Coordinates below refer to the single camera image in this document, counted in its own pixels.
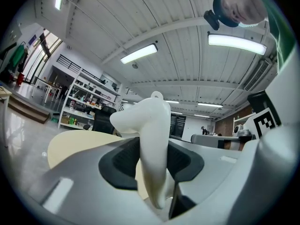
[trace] black chair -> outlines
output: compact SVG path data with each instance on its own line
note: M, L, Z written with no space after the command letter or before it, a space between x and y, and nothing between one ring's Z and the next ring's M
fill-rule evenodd
M114 108L108 106L103 106L101 110L96 109L92 131L113 134L114 127L111 124L109 118L116 111L117 110L115 110ZM88 124L83 126L84 130L88 130L89 128L90 125Z

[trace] ceiling vent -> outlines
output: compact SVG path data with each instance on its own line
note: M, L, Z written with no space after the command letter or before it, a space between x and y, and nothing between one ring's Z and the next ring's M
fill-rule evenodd
M260 59L250 78L245 82L244 90L252 90L258 82L266 75L272 62L270 59Z

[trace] white shelf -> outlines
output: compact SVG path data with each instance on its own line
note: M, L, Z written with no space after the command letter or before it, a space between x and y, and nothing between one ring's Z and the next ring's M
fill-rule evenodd
M87 78L89 80L92 80L93 82L97 83L102 89L104 89L105 91L108 91L110 93L112 93L113 95L116 95L116 96L119 96L119 93L117 93L116 91L114 90L111 90L110 88L106 87L103 83L101 83L100 81L98 81L97 79L87 75L86 73L84 72L81 72L80 74L81 77L83 78Z
M76 101L76 102L78 102L78 103L82 103L82 104L85 104L85 105L87 105L87 106L89 106L89 107L97 108L97 109L101 110L101 107L97 107L97 106L94 106L94 105L92 105L92 104L85 103L85 102L83 102L83 101L81 101L81 100L78 100L77 98L74 98L74 97L71 97L71 96L68 96L68 98L71 99L71 100L74 100L74 101Z
M66 126L66 127L70 127L70 128L76 128L79 130L84 130L83 127L80 127L78 125L71 125L71 124L66 124L66 123L61 123L61 125Z
M248 115L248 116L246 116L246 117L239 118L239 119L237 119L237 120L233 120L233 122L246 122L246 121L248 120L248 118L252 117L252 116L255 115L255 114L256 114L256 113L254 112L254 113L252 113L252 114L250 114L250 115Z
M73 115L76 115L78 117L83 117L83 118L87 118L87 119L90 119L90 120L94 120L94 118L88 117L83 112L76 111L76 110L71 110L69 107L65 107L63 111L67 112L67 113L70 113L70 114L73 114Z
M105 97L103 97L103 96L101 96L101 95L99 95L99 94L97 94L97 93L91 91L91 90L88 90L87 88L85 88L85 87L83 87L83 86L81 86L81 85L79 85L79 84L77 84L77 83L74 83L74 86L76 86L76 87L78 87L78 88L80 88L80 89L82 89L82 90L85 90L85 91L87 91L88 93L93 94L94 96L96 96L96 97L98 97L98 98L104 99L104 100L106 100L106 101L108 101L108 102L110 102L110 103L115 104L115 102L113 102L113 101L111 101L111 100L109 100L109 99L107 99L107 98L105 98Z

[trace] shelving unit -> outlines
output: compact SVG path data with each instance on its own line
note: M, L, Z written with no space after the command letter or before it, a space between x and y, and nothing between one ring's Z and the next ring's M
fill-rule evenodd
M232 129L232 133L233 133L234 128L235 128L235 122L246 122L246 121L248 120L248 118L252 117L252 116L255 115L255 114L256 114L256 113L254 112L254 113L252 113L252 114L250 114L250 115L247 115L247 116L245 116L245 117L243 117L243 118L239 118L239 119L233 118L233 129Z
M77 80L79 80L81 83L83 83L83 85L77 84L76 83ZM90 90L90 89L86 88L85 85L89 85L90 88L92 88L93 90ZM101 107L94 106L92 104L83 102L83 101L81 101L81 100L79 100L75 97L70 96L70 93L71 93L73 88L75 88L76 90L81 90L81 91L84 91L84 92L90 94L90 98L97 97L97 98L102 99L103 103L109 102L107 104L108 106L116 108L116 110L118 109L117 106L119 106L120 101L116 102L115 100L119 96L119 94L116 91L113 91L112 89L106 87L104 84L102 84L97 79L95 79L95 78L91 77L90 75L86 74L83 71L83 69L80 69L80 71L78 72L76 78L74 79L74 81L73 81L72 85L70 86L70 89L67 93L67 97L64 101L62 111L60 113L60 120L59 120L59 123L58 123L58 127L60 127L62 125L62 126L70 127L70 128L76 128L76 129L83 130L83 127L80 127L78 125L74 125L74 124L71 125L71 124L62 123L61 118L63 116L63 113L68 113L68 114L71 114L71 115L74 115L74 116L78 116L78 117L81 117L83 119L90 120L90 122L94 120L93 117L88 116L84 112L80 112L80 111L77 111L77 110L74 110L74 109L70 109L68 106L66 106L67 101L70 100L70 99L77 102L77 103L83 104L84 106L89 106L91 108L101 110ZM106 97L103 97L102 93L106 96L111 97L111 100L106 98Z

